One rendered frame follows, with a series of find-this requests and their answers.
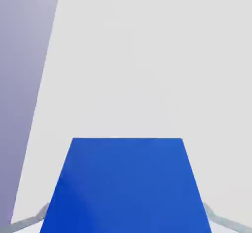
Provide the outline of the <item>small blue cube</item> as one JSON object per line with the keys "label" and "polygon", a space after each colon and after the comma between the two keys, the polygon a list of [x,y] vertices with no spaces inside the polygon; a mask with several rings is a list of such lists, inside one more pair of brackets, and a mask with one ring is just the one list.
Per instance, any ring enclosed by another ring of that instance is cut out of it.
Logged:
{"label": "small blue cube", "polygon": [[178,138],[74,138],[40,233],[212,233]]}

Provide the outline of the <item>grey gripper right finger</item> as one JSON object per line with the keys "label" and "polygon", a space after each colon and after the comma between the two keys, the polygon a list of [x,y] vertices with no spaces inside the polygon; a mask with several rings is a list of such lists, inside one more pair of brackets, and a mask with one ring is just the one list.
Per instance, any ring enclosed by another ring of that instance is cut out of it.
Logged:
{"label": "grey gripper right finger", "polygon": [[252,233],[252,228],[236,221],[229,220],[224,217],[220,217],[214,213],[214,211],[206,204],[203,203],[206,215],[209,221],[221,225],[225,228],[233,230],[238,233]]}

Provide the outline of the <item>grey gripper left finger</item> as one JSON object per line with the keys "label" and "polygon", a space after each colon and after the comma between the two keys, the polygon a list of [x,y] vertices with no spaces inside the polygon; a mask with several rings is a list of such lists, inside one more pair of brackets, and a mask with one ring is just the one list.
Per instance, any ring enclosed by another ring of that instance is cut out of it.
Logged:
{"label": "grey gripper left finger", "polygon": [[49,203],[43,206],[43,208],[35,216],[10,224],[7,227],[7,233],[14,233],[29,226],[32,226],[36,223],[39,223],[45,218],[48,207]]}

